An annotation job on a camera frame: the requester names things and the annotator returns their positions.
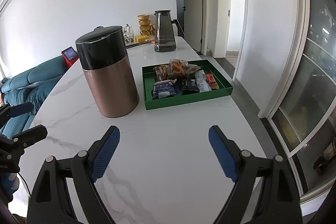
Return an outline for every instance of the teal sofa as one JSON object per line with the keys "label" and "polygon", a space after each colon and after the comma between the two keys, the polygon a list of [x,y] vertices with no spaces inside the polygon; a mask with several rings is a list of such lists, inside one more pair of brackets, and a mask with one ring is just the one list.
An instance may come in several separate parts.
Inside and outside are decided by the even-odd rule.
{"label": "teal sofa", "polygon": [[12,139],[14,135],[29,129],[42,103],[67,70],[63,56],[58,56],[7,80],[1,86],[4,103],[19,105],[31,102],[33,110],[11,118],[0,129],[0,134]]}

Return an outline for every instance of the pitcher lid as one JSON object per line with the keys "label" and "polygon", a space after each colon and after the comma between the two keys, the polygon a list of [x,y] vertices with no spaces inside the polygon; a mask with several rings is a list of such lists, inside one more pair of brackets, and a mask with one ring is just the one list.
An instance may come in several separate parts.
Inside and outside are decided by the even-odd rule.
{"label": "pitcher lid", "polygon": [[76,44],[90,42],[92,40],[105,37],[106,35],[110,35],[115,32],[121,31],[122,29],[123,29],[122,26],[109,26],[109,27],[98,26],[92,32],[89,32],[81,36],[80,38],[76,39]]}
{"label": "pitcher lid", "polygon": [[170,12],[171,10],[157,10],[157,11],[155,11],[155,13],[163,13],[163,12]]}

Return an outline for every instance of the white marble table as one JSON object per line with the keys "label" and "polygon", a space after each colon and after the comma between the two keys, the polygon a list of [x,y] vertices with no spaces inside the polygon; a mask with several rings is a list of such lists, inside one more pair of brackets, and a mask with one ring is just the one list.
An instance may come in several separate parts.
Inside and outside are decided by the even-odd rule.
{"label": "white marble table", "polygon": [[[171,58],[200,59],[182,38],[176,40],[174,52],[157,53],[153,45],[128,50],[140,102],[124,117],[100,114],[79,61],[67,71],[31,125],[43,124],[47,138],[21,157],[21,174],[31,190],[47,156],[73,157],[115,125],[121,132],[120,143],[95,186],[117,224],[213,223],[234,184],[225,177],[209,144],[209,128],[219,125],[241,149],[255,156],[265,154],[230,96],[145,109],[142,66],[168,63]],[[78,220],[87,223],[73,183],[69,191]]]}

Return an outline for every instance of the doorway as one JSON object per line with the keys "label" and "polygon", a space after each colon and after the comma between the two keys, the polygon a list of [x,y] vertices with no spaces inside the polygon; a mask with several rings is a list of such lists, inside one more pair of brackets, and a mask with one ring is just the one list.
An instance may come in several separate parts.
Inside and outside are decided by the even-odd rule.
{"label": "doorway", "polygon": [[199,54],[204,50],[205,0],[176,0],[177,20],[186,42]]}
{"label": "doorway", "polygon": [[214,57],[231,78],[238,66],[242,47],[246,0],[218,0]]}

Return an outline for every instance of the glass cabinet door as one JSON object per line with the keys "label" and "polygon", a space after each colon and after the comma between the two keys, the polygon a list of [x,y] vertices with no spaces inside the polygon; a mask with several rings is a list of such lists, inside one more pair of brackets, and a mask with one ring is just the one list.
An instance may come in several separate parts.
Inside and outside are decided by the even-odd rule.
{"label": "glass cabinet door", "polygon": [[294,156],[303,193],[323,186],[336,176],[336,109]]}
{"label": "glass cabinet door", "polygon": [[288,92],[272,117],[289,151],[305,140],[334,102],[335,18],[334,0],[310,0],[303,55]]}
{"label": "glass cabinet door", "polygon": [[310,0],[308,34],[298,69],[269,117],[288,148],[303,195],[336,176],[335,19],[334,0]]}

